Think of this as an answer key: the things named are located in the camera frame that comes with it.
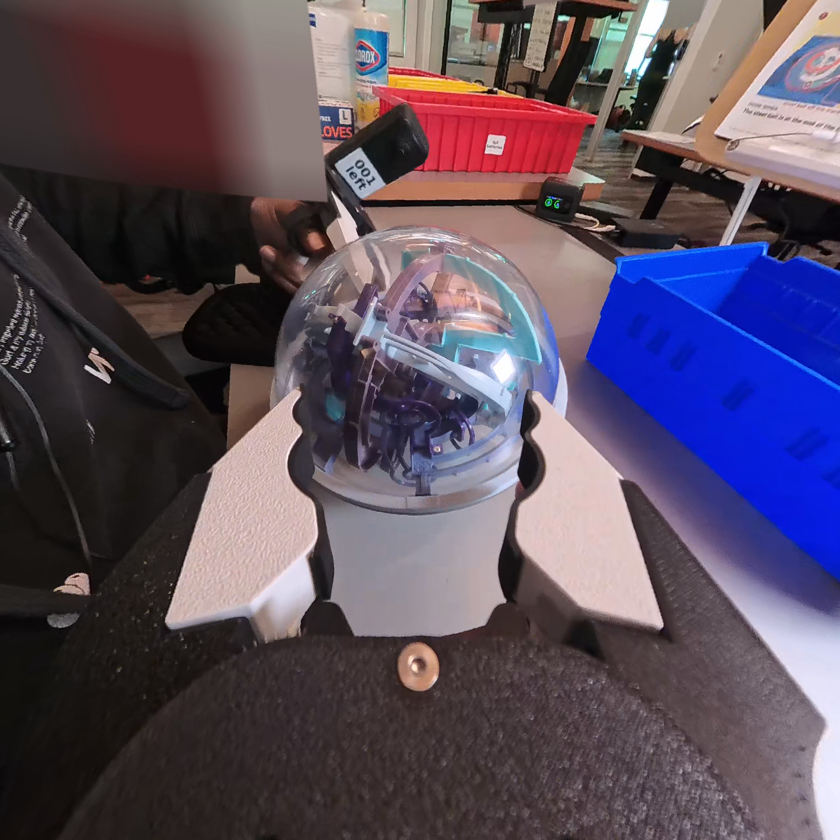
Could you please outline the blue glove box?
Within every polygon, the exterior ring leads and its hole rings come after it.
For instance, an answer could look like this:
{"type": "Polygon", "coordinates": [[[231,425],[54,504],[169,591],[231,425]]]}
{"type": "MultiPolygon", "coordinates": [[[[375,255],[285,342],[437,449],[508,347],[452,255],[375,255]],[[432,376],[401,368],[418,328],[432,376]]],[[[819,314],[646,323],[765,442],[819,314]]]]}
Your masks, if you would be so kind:
{"type": "Polygon", "coordinates": [[[355,134],[354,109],[349,102],[319,100],[321,138],[328,143],[350,140],[355,134]]]}

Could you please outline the black backpack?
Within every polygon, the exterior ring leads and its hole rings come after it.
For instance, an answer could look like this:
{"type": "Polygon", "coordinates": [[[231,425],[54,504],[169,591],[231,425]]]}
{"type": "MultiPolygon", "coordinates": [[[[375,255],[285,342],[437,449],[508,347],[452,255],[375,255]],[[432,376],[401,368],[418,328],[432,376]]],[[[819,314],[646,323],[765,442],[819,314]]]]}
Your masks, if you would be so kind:
{"type": "Polygon", "coordinates": [[[224,452],[151,337],[34,201],[1,192],[1,582],[94,589],[224,452]]]}

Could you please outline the red plastic bin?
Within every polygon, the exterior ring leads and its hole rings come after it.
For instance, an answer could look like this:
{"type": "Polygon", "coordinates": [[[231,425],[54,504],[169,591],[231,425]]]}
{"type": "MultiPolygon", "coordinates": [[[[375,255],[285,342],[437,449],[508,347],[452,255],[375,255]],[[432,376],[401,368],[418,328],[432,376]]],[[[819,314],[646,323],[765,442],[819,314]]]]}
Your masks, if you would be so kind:
{"type": "Polygon", "coordinates": [[[541,100],[480,92],[378,87],[381,114],[406,104],[427,136],[419,172],[570,172],[596,118],[541,100]]]}

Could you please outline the person's left hand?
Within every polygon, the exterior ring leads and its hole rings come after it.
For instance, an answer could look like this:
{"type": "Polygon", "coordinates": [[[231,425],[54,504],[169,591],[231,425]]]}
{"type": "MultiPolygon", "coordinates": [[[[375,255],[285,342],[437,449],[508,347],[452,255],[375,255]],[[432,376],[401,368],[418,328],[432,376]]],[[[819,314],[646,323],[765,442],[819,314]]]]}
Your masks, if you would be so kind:
{"type": "Polygon", "coordinates": [[[333,252],[322,227],[302,229],[298,240],[302,250],[290,244],[285,223],[298,209],[308,206],[308,203],[258,196],[249,209],[262,274],[291,296],[297,293],[308,271],[333,252]]]}

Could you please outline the blue plastic bin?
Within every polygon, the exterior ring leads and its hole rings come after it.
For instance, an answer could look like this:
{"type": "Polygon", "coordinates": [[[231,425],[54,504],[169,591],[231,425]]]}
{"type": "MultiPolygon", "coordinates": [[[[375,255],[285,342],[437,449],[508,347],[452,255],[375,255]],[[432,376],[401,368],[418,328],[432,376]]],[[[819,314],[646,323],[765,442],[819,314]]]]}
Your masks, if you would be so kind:
{"type": "Polygon", "coordinates": [[[839,274],[766,243],[616,259],[587,360],[839,573],[839,274]]]}

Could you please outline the white wipes canister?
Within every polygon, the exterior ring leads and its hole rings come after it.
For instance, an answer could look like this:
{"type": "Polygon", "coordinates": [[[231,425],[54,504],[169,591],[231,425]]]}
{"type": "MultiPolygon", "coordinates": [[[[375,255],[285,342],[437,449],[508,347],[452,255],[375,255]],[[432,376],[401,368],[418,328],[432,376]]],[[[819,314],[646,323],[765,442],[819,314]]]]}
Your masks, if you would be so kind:
{"type": "Polygon", "coordinates": [[[358,132],[379,118],[379,89],[389,79],[390,22],[365,3],[353,19],[354,116],[358,132]]]}

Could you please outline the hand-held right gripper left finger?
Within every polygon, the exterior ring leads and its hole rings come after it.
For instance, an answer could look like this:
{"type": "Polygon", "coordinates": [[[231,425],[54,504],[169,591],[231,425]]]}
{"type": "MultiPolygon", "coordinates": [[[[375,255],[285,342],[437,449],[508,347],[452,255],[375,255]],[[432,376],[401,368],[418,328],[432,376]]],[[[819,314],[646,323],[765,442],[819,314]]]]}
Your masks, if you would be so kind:
{"type": "Polygon", "coordinates": [[[289,637],[317,597],[317,502],[291,473],[302,394],[291,392],[216,462],[188,544],[167,627],[244,618],[257,637],[289,637]]]}

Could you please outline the clear plastic maze ball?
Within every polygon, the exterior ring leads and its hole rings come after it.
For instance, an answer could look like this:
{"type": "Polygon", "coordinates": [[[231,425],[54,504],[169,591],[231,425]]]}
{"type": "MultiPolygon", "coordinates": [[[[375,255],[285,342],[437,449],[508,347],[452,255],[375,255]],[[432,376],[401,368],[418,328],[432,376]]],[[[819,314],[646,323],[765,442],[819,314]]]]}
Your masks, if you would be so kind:
{"type": "Polygon", "coordinates": [[[391,227],[319,263],[276,343],[271,405],[300,390],[313,479],[359,507],[424,515],[518,480],[522,411],[562,416],[548,313],[507,257],[440,227],[391,227]]]}

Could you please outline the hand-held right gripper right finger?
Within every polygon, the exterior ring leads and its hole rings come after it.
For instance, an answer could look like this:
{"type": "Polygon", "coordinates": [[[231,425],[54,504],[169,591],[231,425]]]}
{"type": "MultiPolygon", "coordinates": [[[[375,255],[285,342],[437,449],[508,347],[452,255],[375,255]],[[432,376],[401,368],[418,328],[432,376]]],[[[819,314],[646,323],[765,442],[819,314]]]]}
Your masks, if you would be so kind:
{"type": "Polygon", "coordinates": [[[501,546],[506,599],[550,633],[583,622],[662,631],[623,477],[538,392],[526,394],[521,440],[521,494],[501,546]]]}

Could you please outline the black digital timer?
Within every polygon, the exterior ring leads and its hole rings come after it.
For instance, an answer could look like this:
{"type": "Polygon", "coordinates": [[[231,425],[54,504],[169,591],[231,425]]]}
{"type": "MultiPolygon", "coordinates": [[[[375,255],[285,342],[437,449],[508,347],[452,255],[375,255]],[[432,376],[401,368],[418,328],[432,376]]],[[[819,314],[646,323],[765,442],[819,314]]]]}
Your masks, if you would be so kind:
{"type": "Polygon", "coordinates": [[[541,185],[535,214],[557,222],[568,222],[578,213],[582,197],[583,187],[548,178],[541,185]]]}

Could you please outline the wooden instruction board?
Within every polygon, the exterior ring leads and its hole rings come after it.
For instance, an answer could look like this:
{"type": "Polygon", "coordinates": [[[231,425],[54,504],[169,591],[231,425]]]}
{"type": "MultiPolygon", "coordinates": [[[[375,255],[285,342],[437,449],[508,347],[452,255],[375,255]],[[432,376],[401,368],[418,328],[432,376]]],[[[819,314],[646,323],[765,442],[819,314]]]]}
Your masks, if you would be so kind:
{"type": "Polygon", "coordinates": [[[838,203],[837,190],[778,175],[726,154],[748,137],[839,131],[839,2],[784,4],[718,95],[696,135],[707,162],[838,203]]]}

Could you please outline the yellow plastic bin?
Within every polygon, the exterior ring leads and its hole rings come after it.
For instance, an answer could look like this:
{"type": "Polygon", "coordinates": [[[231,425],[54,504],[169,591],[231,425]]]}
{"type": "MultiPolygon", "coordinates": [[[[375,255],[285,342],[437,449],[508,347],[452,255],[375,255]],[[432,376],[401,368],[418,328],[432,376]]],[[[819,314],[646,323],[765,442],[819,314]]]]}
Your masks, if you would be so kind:
{"type": "Polygon", "coordinates": [[[434,74],[427,70],[396,67],[390,70],[387,85],[389,88],[433,91],[443,93],[486,93],[488,88],[482,84],[434,74]]]}

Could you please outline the person's left forearm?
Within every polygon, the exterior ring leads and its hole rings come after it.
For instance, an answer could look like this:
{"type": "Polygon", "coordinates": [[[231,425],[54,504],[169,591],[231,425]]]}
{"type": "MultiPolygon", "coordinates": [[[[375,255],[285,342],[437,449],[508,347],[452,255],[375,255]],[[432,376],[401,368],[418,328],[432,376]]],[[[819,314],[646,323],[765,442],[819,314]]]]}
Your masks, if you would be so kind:
{"type": "Polygon", "coordinates": [[[2,175],[105,284],[141,294],[262,272],[251,196],[124,185],[2,165],[2,175]]]}

